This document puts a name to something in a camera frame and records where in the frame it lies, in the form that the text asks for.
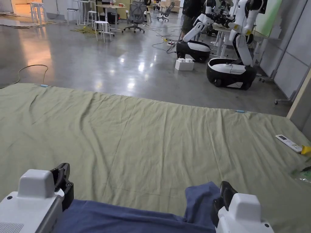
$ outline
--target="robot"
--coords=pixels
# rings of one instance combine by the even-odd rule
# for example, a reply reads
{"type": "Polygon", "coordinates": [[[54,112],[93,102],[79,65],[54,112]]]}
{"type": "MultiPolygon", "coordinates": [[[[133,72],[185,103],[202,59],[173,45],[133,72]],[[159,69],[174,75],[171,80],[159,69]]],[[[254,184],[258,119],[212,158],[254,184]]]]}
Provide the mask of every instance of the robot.
{"type": "Polygon", "coordinates": [[[238,59],[213,58],[208,62],[207,78],[216,87],[226,87],[241,82],[239,87],[248,90],[257,71],[248,49],[253,41],[252,27],[257,15],[265,14],[268,0],[240,0],[237,5],[235,22],[229,22],[232,28],[229,41],[232,42],[238,59]]]}
{"type": "Polygon", "coordinates": [[[213,201],[211,220],[216,233],[274,233],[262,220],[258,198],[238,193],[226,181],[221,183],[220,197],[213,201]]]}
{"type": "Polygon", "coordinates": [[[207,29],[212,33],[212,23],[214,22],[225,24],[234,21],[234,18],[224,14],[226,8],[233,6],[231,0],[221,1],[218,8],[216,8],[216,0],[205,0],[204,6],[205,13],[200,14],[193,24],[194,27],[184,36],[182,41],[177,43],[178,58],[185,58],[185,55],[189,54],[196,62],[205,63],[210,56],[210,47],[203,42],[194,41],[192,38],[207,29]]]}
{"type": "Polygon", "coordinates": [[[18,192],[10,193],[0,203],[1,232],[52,232],[74,199],[69,174],[69,163],[50,171],[26,171],[20,178],[18,192]]]}
{"type": "MultiPolygon", "coordinates": [[[[28,170],[20,178],[18,192],[0,202],[1,232],[53,232],[74,199],[69,174],[69,163],[50,171],[28,170]]],[[[274,233],[261,218],[257,197],[238,193],[226,181],[221,183],[220,197],[213,200],[211,220],[216,233],[274,233]]]]}

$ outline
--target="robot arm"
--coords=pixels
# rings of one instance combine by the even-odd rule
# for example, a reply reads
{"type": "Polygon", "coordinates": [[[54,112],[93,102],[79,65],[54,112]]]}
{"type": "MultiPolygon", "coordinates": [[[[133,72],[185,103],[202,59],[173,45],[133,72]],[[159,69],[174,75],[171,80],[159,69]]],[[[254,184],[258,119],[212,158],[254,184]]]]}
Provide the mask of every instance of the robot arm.
{"type": "Polygon", "coordinates": [[[216,5],[215,0],[205,0],[205,13],[200,14],[200,16],[194,22],[194,28],[192,28],[184,37],[183,41],[188,42],[193,37],[195,37],[200,32],[206,30],[207,26],[213,23],[213,20],[208,17],[212,14],[212,9],[216,5]]]}
{"type": "Polygon", "coordinates": [[[247,44],[253,40],[252,27],[257,15],[265,13],[267,2],[268,0],[240,0],[235,22],[229,23],[229,27],[232,28],[229,40],[245,66],[254,66],[247,44]]]}
{"type": "Polygon", "coordinates": [[[261,218],[261,205],[255,195],[238,193],[226,181],[220,186],[220,197],[213,201],[211,219],[216,233],[274,233],[261,218]]]}
{"type": "Polygon", "coordinates": [[[0,202],[4,231],[18,227],[19,233],[52,232],[74,199],[69,174],[69,163],[51,171],[28,170],[20,178],[18,192],[11,192],[0,202]]]}

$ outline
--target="white box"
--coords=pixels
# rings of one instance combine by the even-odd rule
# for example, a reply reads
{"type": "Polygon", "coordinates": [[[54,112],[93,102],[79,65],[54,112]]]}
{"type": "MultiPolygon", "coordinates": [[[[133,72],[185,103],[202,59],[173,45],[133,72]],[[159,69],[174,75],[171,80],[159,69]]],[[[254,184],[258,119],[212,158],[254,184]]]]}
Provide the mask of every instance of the white box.
{"type": "Polygon", "coordinates": [[[178,58],[176,60],[175,69],[179,71],[191,71],[193,70],[194,62],[190,58],[178,58]]]}

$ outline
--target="remote control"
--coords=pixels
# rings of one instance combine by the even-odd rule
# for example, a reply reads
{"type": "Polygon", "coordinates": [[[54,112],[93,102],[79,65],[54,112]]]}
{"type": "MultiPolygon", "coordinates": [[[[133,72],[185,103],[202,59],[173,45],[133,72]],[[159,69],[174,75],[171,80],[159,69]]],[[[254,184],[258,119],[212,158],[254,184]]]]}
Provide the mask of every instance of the remote control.
{"type": "Polygon", "coordinates": [[[286,138],[284,135],[281,135],[281,134],[276,135],[276,138],[279,139],[281,142],[283,142],[288,147],[292,148],[295,152],[301,153],[302,148],[298,146],[296,143],[286,138]]]}

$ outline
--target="light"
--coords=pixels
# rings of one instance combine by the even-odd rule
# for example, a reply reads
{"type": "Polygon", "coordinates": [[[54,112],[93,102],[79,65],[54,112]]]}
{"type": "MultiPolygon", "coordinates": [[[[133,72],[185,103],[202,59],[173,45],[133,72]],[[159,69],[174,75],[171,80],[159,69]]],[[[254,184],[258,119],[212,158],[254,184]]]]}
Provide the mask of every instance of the light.
{"type": "Polygon", "coordinates": [[[128,89],[133,89],[134,86],[135,86],[135,83],[128,83],[128,89]]]}
{"type": "Polygon", "coordinates": [[[138,66],[138,70],[139,70],[140,72],[143,72],[143,71],[144,71],[144,67],[145,67],[145,63],[144,63],[144,62],[141,62],[141,63],[139,64],[139,66],[138,66]]]}
{"type": "Polygon", "coordinates": [[[96,90],[100,89],[103,86],[102,81],[98,81],[95,85],[96,90]]]}

